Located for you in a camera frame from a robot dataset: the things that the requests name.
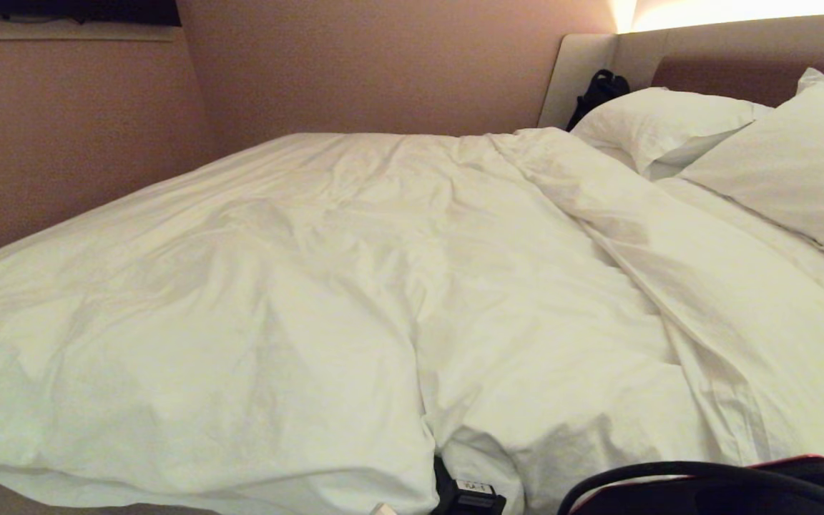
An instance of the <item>duvet cover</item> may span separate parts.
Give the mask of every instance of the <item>duvet cover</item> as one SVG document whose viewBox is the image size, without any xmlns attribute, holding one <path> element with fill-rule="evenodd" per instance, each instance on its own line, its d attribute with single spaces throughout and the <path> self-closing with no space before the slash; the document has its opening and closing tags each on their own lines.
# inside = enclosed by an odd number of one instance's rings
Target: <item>duvet cover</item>
<svg viewBox="0 0 824 515">
<path fill-rule="evenodd" d="M 0 250 L 0 483 L 415 515 L 440 453 L 554 513 L 614 466 L 824 454 L 801 264 L 557 129 L 281 138 Z"/>
</svg>

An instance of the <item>black strap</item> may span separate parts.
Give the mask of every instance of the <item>black strap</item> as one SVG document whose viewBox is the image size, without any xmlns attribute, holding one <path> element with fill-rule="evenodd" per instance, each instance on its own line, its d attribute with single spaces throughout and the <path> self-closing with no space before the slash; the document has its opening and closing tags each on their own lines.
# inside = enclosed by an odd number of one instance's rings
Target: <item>black strap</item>
<svg viewBox="0 0 824 515">
<path fill-rule="evenodd" d="M 601 69 L 601 71 L 596 72 L 596 75 L 593 75 L 593 79 L 595 81 L 599 81 L 599 79 L 606 79 L 606 81 L 611 81 L 612 78 L 615 78 L 615 73 L 612 73 L 608 69 Z"/>
<path fill-rule="evenodd" d="M 765 470 L 745 469 L 741 466 L 719 465 L 718 463 L 703 463 L 696 461 L 664 461 L 657 463 L 641 463 L 640 465 L 622 466 L 608 472 L 588 477 L 576 484 L 568 492 L 559 506 L 558 515 L 569 515 L 574 503 L 593 489 L 610 483 L 650 476 L 709 476 L 717 479 L 729 479 L 753 486 L 764 486 L 768 489 L 777 489 L 789 492 L 803 498 L 811 499 L 824 505 L 823 486 L 814 485 L 802 479 L 785 476 Z"/>
</svg>

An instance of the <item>pillow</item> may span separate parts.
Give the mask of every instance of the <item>pillow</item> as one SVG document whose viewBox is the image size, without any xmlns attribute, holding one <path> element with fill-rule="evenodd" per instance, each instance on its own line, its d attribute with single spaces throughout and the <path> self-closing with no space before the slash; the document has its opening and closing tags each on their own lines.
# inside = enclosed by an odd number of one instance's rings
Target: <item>pillow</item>
<svg viewBox="0 0 824 515">
<path fill-rule="evenodd" d="M 680 177 L 824 245 L 824 82 L 804 88 Z"/>
<path fill-rule="evenodd" d="M 634 169 L 632 157 L 628 155 L 628 152 L 622 149 L 616 149 L 616 147 L 595 147 L 595 149 L 619 161 L 629 169 Z M 682 167 L 670 165 L 662 161 L 654 161 L 650 163 L 650 166 L 644 170 L 642 175 L 650 180 L 660 180 L 666 179 L 667 177 L 676 177 L 680 172 L 682 172 Z"/>
<path fill-rule="evenodd" d="M 667 164 L 689 165 L 769 111 L 745 100 L 647 88 L 593 109 L 572 134 L 596 147 L 627 151 L 644 174 L 663 157 Z"/>
<path fill-rule="evenodd" d="M 797 94 L 801 94 L 810 86 L 824 84 L 824 73 L 815 68 L 807 68 L 803 76 L 797 81 Z"/>
</svg>

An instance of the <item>black bag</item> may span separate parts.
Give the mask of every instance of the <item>black bag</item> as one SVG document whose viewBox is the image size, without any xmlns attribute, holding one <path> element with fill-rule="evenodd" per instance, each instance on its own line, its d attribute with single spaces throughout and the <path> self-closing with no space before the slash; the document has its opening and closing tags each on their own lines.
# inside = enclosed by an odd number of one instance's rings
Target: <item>black bag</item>
<svg viewBox="0 0 824 515">
<path fill-rule="evenodd" d="M 616 481 L 688 476 L 608 486 L 572 511 L 586 492 Z M 570 490 L 559 515 L 824 515 L 824 457 L 801 456 L 746 469 L 700 462 L 623 466 Z"/>
<path fill-rule="evenodd" d="M 597 105 L 605 104 L 605 102 L 629 94 L 629 92 L 631 92 L 631 89 L 624 77 L 616 75 L 608 69 L 601 69 L 589 81 L 589 87 L 583 97 L 578 97 L 578 107 L 574 110 L 572 120 L 568 122 L 568 127 L 565 130 L 572 130 Z"/>
</svg>

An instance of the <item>headboard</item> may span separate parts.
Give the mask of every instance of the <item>headboard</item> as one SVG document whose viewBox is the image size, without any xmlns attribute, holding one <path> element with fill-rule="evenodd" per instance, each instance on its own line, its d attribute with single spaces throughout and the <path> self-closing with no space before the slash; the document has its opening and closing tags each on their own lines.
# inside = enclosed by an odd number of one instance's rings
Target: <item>headboard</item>
<svg viewBox="0 0 824 515">
<path fill-rule="evenodd" d="M 824 73 L 824 16 L 572 34 L 562 40 L 537 126 L 566 124 L 599 68 L 628 78 L 634 91 L 656 84 L 778 105 L 808 66 Z"/>
<path fill-rule="evenodd" d="M 777 107 L 797 92 L 797 79 L 808 67 L 824 73 L 824 62 L 664 57 L 651 85 L 671 90 L 718 94 Z"/>
</svg>

